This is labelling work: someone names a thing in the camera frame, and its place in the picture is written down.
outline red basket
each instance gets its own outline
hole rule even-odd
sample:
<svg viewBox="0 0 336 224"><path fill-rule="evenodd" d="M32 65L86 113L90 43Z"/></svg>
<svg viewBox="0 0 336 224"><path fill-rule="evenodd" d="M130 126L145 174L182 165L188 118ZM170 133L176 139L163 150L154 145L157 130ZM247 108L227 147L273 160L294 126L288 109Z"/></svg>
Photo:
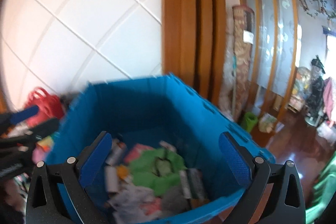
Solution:
<svg viewBox="0 0 336 224"><path fill-rule="evenodd" d="M29 93L24 108L33 105L39 107L39 112L26 120L29 127L34 127L52 117L61 119L64 116L59 97L57 95L50 95L44 88L36 87Z"/></svg>

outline metal screw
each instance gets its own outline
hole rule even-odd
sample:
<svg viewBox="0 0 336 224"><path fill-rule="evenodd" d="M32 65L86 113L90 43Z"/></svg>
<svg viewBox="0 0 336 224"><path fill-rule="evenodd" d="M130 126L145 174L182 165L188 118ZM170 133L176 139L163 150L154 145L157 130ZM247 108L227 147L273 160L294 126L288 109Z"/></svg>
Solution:
<svg viewBox="0 0 336 224"><path fill-rule="evenodd" d="M261 158L261 157L256 157L254 160L255 160L255 162L258 163L258 164L262 164L262 163L264 163L264 159Z"/></svg>
<svg viewBox="0 0 336 224"><path fill-rule="evenodd" d="M70 157L70 158L68 158L67 163L72 164L72 163L74 163L75 161L76 161L76 158L75 158L75 157Z"/></svg>
<svg viewBox="0 0 336 224"><path fill-rule="evenodd" d="M44 165L44 161L39 161L37 164L36 164L36 166L37 167L42 167Z"/></svg>
<svg viewBox="0 0 336 224"><path fill-rule="evenodd" d="M289 167L294 167L294 163L293 163L291 160L288 160L288 161L287 161L287 165L288 165Z"/></svg>
<svg viewBox="0 0 336 224"><path fill-rule="evenodd" d="M28 147L26 147L26 146L20 146L18 148L18 150L21 151L21 152L27 152L28 151Z"/></svg>

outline blue storage container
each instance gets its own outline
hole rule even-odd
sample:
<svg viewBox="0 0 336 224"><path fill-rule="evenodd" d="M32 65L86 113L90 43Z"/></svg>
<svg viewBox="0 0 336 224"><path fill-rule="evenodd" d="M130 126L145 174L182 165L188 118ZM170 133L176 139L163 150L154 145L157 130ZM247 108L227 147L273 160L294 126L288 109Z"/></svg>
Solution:
<svg viewBox="0 0 336 224"><path fill-rule="evenodd" d="M101 131L122 135L128 149L136 143L158 147L164 140L174 145L188 168L203 173L211 203L153 223L203 223L234 205L244 189L236 182L218 147L222 132L230 132L253 156L274 163L266 149L258 147L250 134L225 118L209 101L173 75L89 85L71 105L55 139L47 164L59 164L78 156ZM81 223L62 185L62 197L74 221ZM103 210L107 200L104 172L86 188Z"/></svg>

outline green cloth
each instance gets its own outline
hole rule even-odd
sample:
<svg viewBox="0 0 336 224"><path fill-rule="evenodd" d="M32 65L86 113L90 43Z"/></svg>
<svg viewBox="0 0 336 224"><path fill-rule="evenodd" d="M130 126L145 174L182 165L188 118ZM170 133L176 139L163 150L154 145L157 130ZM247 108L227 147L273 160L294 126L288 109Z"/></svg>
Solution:
<svg viewBox="0 0 336 224"><path fill-rule="evenodd" d="M133 176L133 184L135 186L144 186L154 190L155 196L163 195L170 187L180 184L180 170L186 170L183 158L168 151L167 160L156 160L157 157L163 159L165 149L159 148L155 150L147 150L142 152L140 158L133 160L130 165L130 172Z"/></svg>

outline green bucket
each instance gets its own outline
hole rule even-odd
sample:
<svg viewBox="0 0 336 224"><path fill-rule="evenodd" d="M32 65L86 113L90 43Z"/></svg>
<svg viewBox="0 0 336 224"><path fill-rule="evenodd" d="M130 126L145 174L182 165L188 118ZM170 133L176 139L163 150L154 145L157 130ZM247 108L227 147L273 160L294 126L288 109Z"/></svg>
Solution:
<svg viewBox="0 0 336 224"><path fill-rule="evenodd" d="M246 112L243 120L240 123L242 129L245 129L248 133L251 133L254 126L258 123L258 117L252 112Z"/></svg>

